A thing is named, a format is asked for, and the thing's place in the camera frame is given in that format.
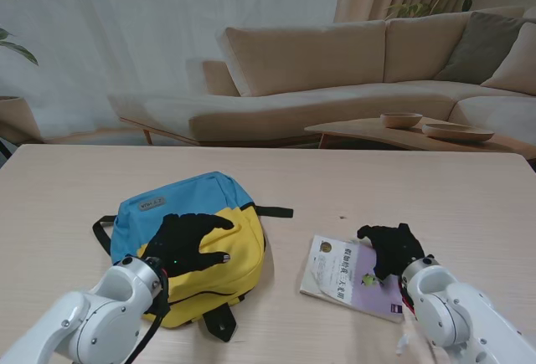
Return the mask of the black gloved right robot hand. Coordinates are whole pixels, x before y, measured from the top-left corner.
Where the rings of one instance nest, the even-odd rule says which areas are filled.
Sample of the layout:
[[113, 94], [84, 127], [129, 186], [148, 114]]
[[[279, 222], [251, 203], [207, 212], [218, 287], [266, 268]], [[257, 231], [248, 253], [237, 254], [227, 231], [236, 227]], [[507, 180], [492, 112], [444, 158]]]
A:
[[413, 261], [425, 257], [407, 223], [400, 223], [396, 228], [365, 225], [357, 231], [357, 237], [367, 238], [372, 244], [376, 253], [374, 273], [379, 280], [390, 275], [401, 276]]

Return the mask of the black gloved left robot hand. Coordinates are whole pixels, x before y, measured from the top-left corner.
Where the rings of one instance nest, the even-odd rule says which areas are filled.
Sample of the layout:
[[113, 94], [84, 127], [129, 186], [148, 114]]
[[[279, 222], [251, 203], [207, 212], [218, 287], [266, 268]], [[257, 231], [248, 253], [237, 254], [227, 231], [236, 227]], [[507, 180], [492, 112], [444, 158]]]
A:
[[158, 258], [169, 278], [203, 271], [230, 260], [226, 252], [201, 253], [204, 236], [216, 228], [231, 230], [234, 224], [227, 218], [206, 213], [168, 214], [147, 244], [142, 258]]

